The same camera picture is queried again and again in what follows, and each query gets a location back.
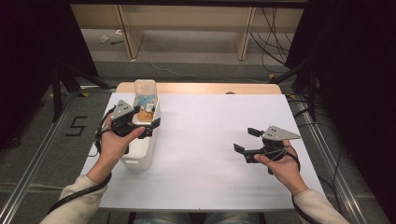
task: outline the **hand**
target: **hand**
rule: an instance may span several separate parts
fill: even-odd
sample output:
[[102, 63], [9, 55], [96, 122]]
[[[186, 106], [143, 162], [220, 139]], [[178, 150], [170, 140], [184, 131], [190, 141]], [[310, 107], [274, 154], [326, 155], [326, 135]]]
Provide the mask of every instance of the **hand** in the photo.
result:
[[[289, 140], [284, 140], [283, 145], [288, 148], [290, 154], [297, 157], [297, 152], [291, 146]], [[255, 155], [254, 159], [270, 168], [276, 179], [279, 180], [293, 196], [308, 189], [308, 186], [300, 175], [297, 162], [289, 155], [285, 155], [279, 161], [271, 161], [266, 156], [260, 154]]]
[[[107, 116], [105, 126], [111, 126], [111, 114]], [[144, 127], [139, 127], [124, 137], [117, 136], [111, 131], [103, 133], [101, 154], [95, 165], [87, 173], [87, 177], [97, 184], [102, 183], [124, 155], [125, 149], [129, 146], [129, 143], [135, 140], [144, 131]]]

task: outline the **person's right arm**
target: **person's right arm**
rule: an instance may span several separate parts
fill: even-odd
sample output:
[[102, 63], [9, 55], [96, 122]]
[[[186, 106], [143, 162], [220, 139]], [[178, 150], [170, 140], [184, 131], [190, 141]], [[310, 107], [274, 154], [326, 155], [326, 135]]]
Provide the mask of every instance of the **person's right arm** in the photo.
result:
[[[295, 157], [297, 153], [290, 141], [283, 142], [288, 152]], [[302, 223], [348, 223], [320, 193], [309, 189], [303, 181], [298, 163], [291, 156], [285, 155], [279, 161], [271, 161], [263, 155], [255, 155], [254, 159], [267, 166], [291, 193], [293, 205]]]

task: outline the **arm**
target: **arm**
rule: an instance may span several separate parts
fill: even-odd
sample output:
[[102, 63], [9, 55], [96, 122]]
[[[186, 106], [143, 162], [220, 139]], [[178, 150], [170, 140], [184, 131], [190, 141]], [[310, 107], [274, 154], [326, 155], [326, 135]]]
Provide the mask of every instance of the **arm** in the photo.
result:
[[[283, 144], [290, 154], [297, 157], [289, 140]], [[348, 223], [323, 195], [308, 188], [292, 157], [285, 155], [279, 161], [271, 161], [263, 155], [255, 155], [254, 159], [270, 168], [276, 179], [290, 191], [293, 205], [303, 223]]]
[[[110, 116], [106, 118], [106, 126], [111, 125]], [[119, 137], [113, 132], [103, 133], [102, 152], [95, 165], [86, 175], [79, 176], [73, 185], [64, 188], [60, 199], [104, 182], [124, 154], [125, 148], [143, 131], [145, 131], [145, 128], [141, 127], [125, 137]], [[41, 223], [87, 223], [99, 207], [106, 189], [107, 187], [104, 187], [62, 205], [48, 214]]]

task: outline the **table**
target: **table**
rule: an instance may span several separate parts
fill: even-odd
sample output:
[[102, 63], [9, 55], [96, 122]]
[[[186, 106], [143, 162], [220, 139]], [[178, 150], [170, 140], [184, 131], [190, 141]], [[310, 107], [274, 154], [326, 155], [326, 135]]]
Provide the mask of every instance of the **table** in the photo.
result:
[[[132, 102], [126, 92], [133, 83], [120, 84], [108, 110], [119, 99]], [[276, 85], [158, 83], [162, 124], [151, 166], [128, 170], [119, 162], [100, 208], [118, 211], [270, 211], [293, 209], [290, 193], [261, 164], [247, 164], [233, 151], [233, 143], [248, 148], [262, 141], [248, 127], [266, 130], [276, 125], [299, 133], [284, 95]], [[189, 94], [181, 94], [184, 89]], [[263, 93], [219, 94], [237, 89]], [[273, 94], [266, 89], [273, 89]], [[302, 164], [301, 174], [311, 189], [323, 193], [302, 139], [292, 140]], [[95, 154], [92, 147], [90, 155]], [[86, 174], [97, 158], [86, 160]]]

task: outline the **person's right hand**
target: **person's right hand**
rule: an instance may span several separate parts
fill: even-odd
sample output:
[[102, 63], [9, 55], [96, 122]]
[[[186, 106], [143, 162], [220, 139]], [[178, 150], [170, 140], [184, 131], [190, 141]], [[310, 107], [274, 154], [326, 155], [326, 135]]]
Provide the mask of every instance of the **person's right hand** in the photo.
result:
[[[283, 141], [285, 147], [288, 148], [288, 152], [297, 157], [297, 152], [291, 146], [289, 140]], [[254, 159], [263, 165], [267, 166], [274, 173], [279, 182], [281, 182], [293, 196], [308, 189], [308, 186], [300, 176], [297, 162], [289, 155], [285, 155], [279, 161], [271, 161], [264, 155], [257, 154]]]

